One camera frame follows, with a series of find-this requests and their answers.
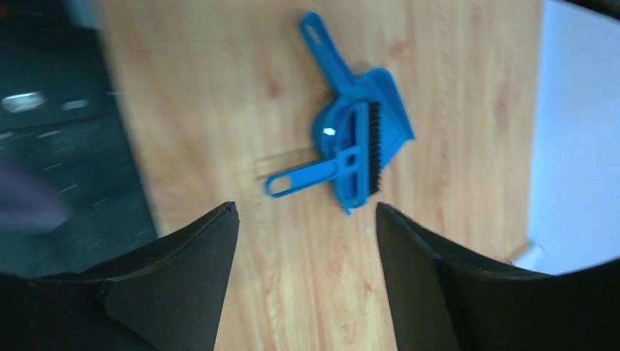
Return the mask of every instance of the blue dustpan and brush set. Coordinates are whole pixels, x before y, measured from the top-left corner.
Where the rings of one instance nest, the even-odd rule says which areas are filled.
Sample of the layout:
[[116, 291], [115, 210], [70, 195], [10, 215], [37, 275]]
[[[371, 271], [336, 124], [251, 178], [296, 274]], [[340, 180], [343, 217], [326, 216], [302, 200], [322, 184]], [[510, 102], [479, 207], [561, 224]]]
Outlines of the blue dustpan and brush set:
[[[337, 96], [312, 126], [321, 161], [272, 175], [265, 190], [279, 198], [331, 181], [350, 214], [379, 191], [381, 171], [415, 135], [396, 82], [385, 68], [353, 75], [317, 13], [307, 14], [300, 30]], [[273, 182], [282, 178], [288, 178], [290, 186], [273, 192]]]

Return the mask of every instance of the wood grain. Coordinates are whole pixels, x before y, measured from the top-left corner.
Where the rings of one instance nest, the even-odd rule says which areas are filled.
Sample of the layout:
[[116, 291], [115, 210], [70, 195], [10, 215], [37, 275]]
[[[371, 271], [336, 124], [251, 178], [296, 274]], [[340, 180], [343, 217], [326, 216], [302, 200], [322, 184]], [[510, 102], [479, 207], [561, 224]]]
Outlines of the wood grain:
[[[539, 0], [100, 0], [103, 39], [162, 234], [234, 200], [218, 350], [394, 350], [381, 200], [504, 259], [526, 243]], [[329, 186], [280, 200], [331, 92], [298, 33], [320, 12], [345, 59], [395, 75], [417, 140], [350, 217]]]

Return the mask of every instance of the blue hand brush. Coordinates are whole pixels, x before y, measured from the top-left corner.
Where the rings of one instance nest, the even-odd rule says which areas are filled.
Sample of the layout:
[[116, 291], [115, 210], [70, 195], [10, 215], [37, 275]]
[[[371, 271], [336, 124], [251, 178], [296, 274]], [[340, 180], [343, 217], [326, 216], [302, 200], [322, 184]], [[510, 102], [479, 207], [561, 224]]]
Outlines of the blue hand brush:
[[[347, 214], [379, 191], [380, 171], [414, 134], [396, 83], [383, 68], [357, 78], [340, 56], [321, 17], [310, 12], [301, 33], [338, 96], [317, 117], [313, 140], [323, 161], [271, 176], [265, 190], [283, 197], [332, 181]], [[290, 187], [273, 192], [274, 181]]]

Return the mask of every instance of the blue handle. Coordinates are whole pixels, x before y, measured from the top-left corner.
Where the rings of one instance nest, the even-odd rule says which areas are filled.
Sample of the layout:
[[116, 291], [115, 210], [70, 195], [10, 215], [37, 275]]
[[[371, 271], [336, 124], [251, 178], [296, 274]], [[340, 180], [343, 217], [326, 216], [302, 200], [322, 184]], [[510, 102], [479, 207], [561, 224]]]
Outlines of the blue handle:
[[[339, 163], [337, 160], [332, 159], [329, 161], [314, 163], [309, 166], [296, 168], [294, 170], [279, 173], [269, 177], [265, 183], [265, 191], [267, 194], [274, 198], [280, 198], [287, 195], [291, 195], [294, 192], [299, 192], [310, 186], [315, 186], [326, 181], [330, 181], [336, 178], [339, 174]], [[272, 184], [278, 179], [286, 181], [288, 178], [288, 189], [281, 192], [273, 192]]]
[[300, 23], [300, 30], [333, 90], [343, 94], [355, 85], [356, 78], [340, 56], [321, 16], [315, 12], [308, 13]]

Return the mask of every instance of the red object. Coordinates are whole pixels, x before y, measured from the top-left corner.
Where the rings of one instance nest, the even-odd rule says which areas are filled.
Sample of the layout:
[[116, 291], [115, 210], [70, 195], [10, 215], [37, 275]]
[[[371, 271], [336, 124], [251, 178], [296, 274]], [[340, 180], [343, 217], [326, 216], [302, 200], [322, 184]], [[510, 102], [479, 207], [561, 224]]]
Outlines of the red object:
[[11, 5], [0, 5], [0, 18], [7, 18], [11, 13]]

